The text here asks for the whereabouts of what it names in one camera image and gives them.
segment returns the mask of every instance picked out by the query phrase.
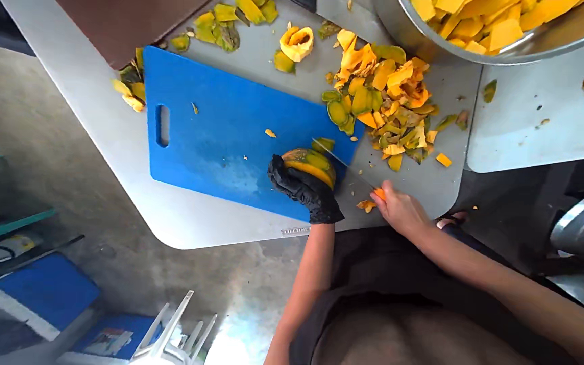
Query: orange knife handle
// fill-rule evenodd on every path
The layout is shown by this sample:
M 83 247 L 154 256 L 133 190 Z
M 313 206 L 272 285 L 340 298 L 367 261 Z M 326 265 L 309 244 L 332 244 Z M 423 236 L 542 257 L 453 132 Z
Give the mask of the orange knife handle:
M 387 196 L 384 195 L 384 190 L 382 188 L 376 188 L 375 190 L 373 190 L 373 192 L 382 198 L 382 200 L 387 201 Z

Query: foot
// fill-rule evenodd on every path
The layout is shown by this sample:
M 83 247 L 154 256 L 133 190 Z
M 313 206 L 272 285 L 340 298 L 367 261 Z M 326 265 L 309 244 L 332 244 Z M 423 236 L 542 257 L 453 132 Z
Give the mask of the foot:
M 468 212 L 465 212 L 465 211 L 456 212 L 456 213 L 452 214 L 452 216 L 454 218 L 457 218 L 458 220 L 464 222 L 464 223 L 466 221 L 468 221 Z M 451 220 L 449 218 L 443 218 L 442 220 L 439 220 L 438 222 L 436 222 L 436 227 L 438 227 L 439 229 L 443 229 L 443 227 L 445 227 L 448 224 L 457 225 L 457 224 L 459 224 L 459 222 L 457 222 L 455 220 Z

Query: hand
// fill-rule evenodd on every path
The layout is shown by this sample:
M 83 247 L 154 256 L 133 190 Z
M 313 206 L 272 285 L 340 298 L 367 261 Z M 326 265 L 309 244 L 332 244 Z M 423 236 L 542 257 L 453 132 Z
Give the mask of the hand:
M 274 189 L 308 208 L 310 224 L 336 223 L 344 219 L 332 189 L 309 173 L 285 167 L 281 156 L 272 155 L 267 176 Z
M 382 189 L 386 195 L 386 201 L 375 193 L 371 193 L 370 196 L 378 205 L 384 219 L 398 233 L 412 240 L 413 237 L 423 234 L 434 226 L 416 198 L 395 190 L 393 183 L 389 180 L 382 183 Z

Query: cutting board handle hole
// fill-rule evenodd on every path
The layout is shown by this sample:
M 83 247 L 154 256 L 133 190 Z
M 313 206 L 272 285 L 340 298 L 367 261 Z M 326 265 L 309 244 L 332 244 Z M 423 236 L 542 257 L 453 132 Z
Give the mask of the cutting board handle hole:
M 166 105 L 159 105 L 157 112 L 157 144 L 168 147 L 170 142 L 170 109 Z

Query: blue cutting board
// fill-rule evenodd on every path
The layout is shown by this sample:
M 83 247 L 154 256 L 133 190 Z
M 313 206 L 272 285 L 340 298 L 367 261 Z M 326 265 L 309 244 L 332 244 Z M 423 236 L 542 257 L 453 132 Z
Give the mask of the blue cutting board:
M 353 158 L 357 142 L 330 121 L 324 105 L 157 47 L 144 48 L 143 60 L 155 180 L 307 221 L 305 207 L 272 190 L 267 178 L 272 154 L 310 148 L 312 137 L 327 137 L 336 141 L 334 153 L 342 161 Z M 161 135 L 162 106 L 169 111 L 167 144 Z M 276 138 L 265 134 L 267 128 Z M 354 135 L 363 131 L 356 123 Z

